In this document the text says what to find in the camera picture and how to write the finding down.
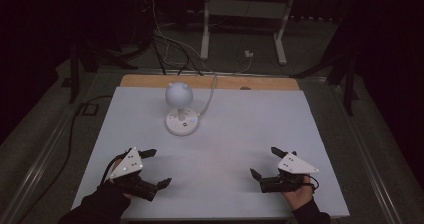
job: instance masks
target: table leg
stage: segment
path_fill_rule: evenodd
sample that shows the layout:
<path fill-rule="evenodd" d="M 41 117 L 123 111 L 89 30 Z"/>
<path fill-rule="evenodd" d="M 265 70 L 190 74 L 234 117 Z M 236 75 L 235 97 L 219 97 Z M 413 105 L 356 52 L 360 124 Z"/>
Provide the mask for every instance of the table leg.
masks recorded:
<path fill-rule="evenodd" d="M 208 59 L 209 52 L 209 0 L 205 0 L 205 14 L 203 22 L 202 48 L 200 49 L 200 59 Z"/>
<path fill-rule="evenodd" d="M 283 43 L 281 42 L 281 38 L 283 37 L 284 29 L 286 28 L 287 22 L 290 17 L 290 11 L 294 0 L 287 0 L 286 8 L 284 10 L 284 15 L 281 20 L 281 26 L 278 33 L 274 33 L 274 42 L 275 49 L 278 55 L 278 63 L 280 65 L 287 65 L 286 54 L 284 53 Z"/>

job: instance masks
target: small white object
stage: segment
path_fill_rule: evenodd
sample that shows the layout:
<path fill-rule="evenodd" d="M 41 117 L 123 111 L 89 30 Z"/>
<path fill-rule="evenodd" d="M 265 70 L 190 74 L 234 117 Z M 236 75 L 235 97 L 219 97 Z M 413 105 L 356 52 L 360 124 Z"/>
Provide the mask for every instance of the small white object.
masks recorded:
<path fill-rule="evenodd" d="M 188 108 L 193 101 L 193 91 L 184 82 L 170 83 L 165 93 L 166 102 L 176 107 L 166 116 L 166 127 L 169 132 L 177 136 L 186 136 L 193 133 L 199 126 L 199 115 Z"/>
<path fill-rule="evenodd" d="M 292 174 L 318 173 L 319 170 L 311 164 L 300 159 L 293 153 L 287 153 L 278 164 L 278 169 Z"/>
<path fill-rule="evenodd" d="M 122 159 L 121 163 L 110 174 L 111 179 L 128 175 L 130 173 L 140 171 L 143 168 L 141 157 L 136 148 L 132 148 L 128 154 Z"/>
<path fill-rule="evenodd" d="M 250 51 L 250 50 L 246 50 L 246 51 L 244 51 L 244 55 L 245 55 L 246 57 L 253 57 L 253 52 L 252 52 L 252 51 Z"/>

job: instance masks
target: robotic hand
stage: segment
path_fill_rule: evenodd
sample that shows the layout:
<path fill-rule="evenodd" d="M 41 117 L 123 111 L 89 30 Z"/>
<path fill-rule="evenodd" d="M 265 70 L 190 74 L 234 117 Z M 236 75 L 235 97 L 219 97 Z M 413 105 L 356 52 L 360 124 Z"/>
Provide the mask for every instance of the robotic hand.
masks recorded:
<path fill-rule="evenodd" d="M 297 157 L 296 152 L 283 152 L 276 147 L 271 147 L 271 152 L 282 158 L 278 164 L 279 175 L 262 178 L 257 171 L 252 168 L 250 169 L 253 178 L 259 182 L 263 193 L 292 192 L 298 190 L 303 185 L 312 186 L 314 191 L 318 188 L 318 182 L 316 187 L 311 183 L 303 182 L 304 175 L 307 175 L 305 173 L 317 173 L 319 172 L 317 168 Z"/>
<path fill-rule="evenodd" d="M 128 152 L 116 156 L 106 168 L 100 185 L 104 183 L 106 175 L 113 163 L 122 159 L 119 165 L 110 174 L 110 179 L 113 179 L 114 184 L 120 187 L 125 193 L 152 201 L 156 193 L 166 188 L 171 182 L 171 178 L 168 178 L 154 185 L 142 180 L 139 176 L 143 168 L 141 159 L 153 157 L 155 154 L 155 149 L 137 151 L 134 147 L 129 149 Z"/>

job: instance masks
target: metal stand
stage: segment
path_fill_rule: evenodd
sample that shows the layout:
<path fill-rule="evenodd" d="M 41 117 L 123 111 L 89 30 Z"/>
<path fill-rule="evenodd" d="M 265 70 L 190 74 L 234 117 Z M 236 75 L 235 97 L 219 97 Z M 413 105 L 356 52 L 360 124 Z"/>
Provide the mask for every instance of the metal stand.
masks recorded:
<path fill-rule="evenodd" d="M 238 0 L 205 0 L 205 12 L 203 23 L 202 47 L 200 59 L 207 60 L 209 54 L 209 16 L 248 16 L 260 18 L 281 19 L 281 26 L 278 32 L 274 33 L 275 48 L 278 55 L 278 63 L 286 65 L 287 59 L 284 53 L 281 39 L 284 29 L 290 17 L 290 11 L 294 0 L 287 0 L 286 3 L 270 2 L 249 2 Z"/>

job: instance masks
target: white table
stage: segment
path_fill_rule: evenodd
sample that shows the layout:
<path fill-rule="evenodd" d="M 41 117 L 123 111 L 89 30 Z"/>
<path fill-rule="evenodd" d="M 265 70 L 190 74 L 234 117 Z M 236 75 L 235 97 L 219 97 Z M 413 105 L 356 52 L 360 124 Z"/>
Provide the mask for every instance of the white table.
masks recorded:
<path fill-rule="evenodd" d="M 133 198 L 123 219 L 288 218 L 292 214 L 282 195 L 261 193 L 249 170 L 254 168 L 264 177 L 277 175 L 280 159 L 271 153 L 275 146 L 297 151 L 320 169 L 313 176 L 320 182 L 315 200 L 322 211 L 332 217 L 349 215 L 302 91 L 216 89 L 199 128 L 177 137 L 165 127 L 171 109 L 165 102 L 165 87 L 116 89 L 73 207 L 96 189 L 110 160 L 137 147 L 157 149 L 155 157 L 143 160 L 143 179 L 156 183 L 171 177 L 172 182 L 153 202 Z M 191 107 L 200 112 L 210 90 L 194 88 L 193 92 Z"/>

